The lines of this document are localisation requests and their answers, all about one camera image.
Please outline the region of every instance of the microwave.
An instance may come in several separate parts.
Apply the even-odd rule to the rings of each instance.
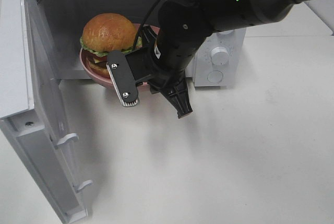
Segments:
[[[89,79],[79,61],[85,24],[100,13],[140,23],[155,0],[2,0],[0,129],[63,223],[88,215],[59,84]],[[157,11],[147,24],[159,26]],[[246,29],[214,33],[189,64],[194,86],[232,86]],[[217,61],[217,53],[227,62]],[[222,73],[217,79],[212,74]]]

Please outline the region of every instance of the pink plate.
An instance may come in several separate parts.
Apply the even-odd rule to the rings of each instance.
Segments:
[[[138,29],[139,28],[139,24],[134,24],[135,27]],[[151,26],[151,28],[153,29],[153,31],[158,34],[159,32],[159,28],[155,27],[155,26]],[[104,78],[96,73],[94,73],[92,71],[92,69],[90,68],[90,66],[87,64],[87,59],[83,58],[82,55],[82,49],[80,49],[80,63],[82,64],[83,68],[85,69],[85,71],[87,72],[87,74],[89,75],[89,77],[92,78],[92,80],[94,80],[96,83],[100,84],[101,86],[107,87],[107,88],[113,88],[114,85],[111,81],[111,79],[109,78]]]

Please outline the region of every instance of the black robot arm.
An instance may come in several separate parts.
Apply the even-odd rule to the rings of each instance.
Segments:
[[[141,49],[108,55],[108,69],[122,105],[136,105],[136,87],[147,82],[152,93],[160,92],[172,103],[179,118],[191,113],[185,68],[206,37],[278,22],[302,1],[306,0],[166,0],[158,14],[158,35],[145,27]]]

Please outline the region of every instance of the black cable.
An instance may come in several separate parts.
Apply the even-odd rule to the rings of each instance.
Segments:
[[[142,30],[142,27],[144,26],[144,24],[146,23],[146,20],[148,19],[148,17],[150,17],[151,13],[153,12],[153,10],[155,9],[155,7],[158,5],[158,3],[160,2],[161,0],[156,0],[154,2],[154,4],[152,5],[152,7],[148,10],[148,12],[146,13],[144,19],[142,20],[139,28],[138,28],[138,31],[136,33],[136,37],[135,37],[135,41],[134,41],[134,44],[132,45],[132,51],[134,49],[136,49],[136,45],[137,45],[137,41],[138,41],[138,37],[139,37],[139,34]]]

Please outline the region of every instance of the open microwave door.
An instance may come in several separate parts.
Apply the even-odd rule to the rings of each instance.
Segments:
[[[57,54],[38,0],[2,0],[0,128],[63,223],[87,216],[52,59]]]

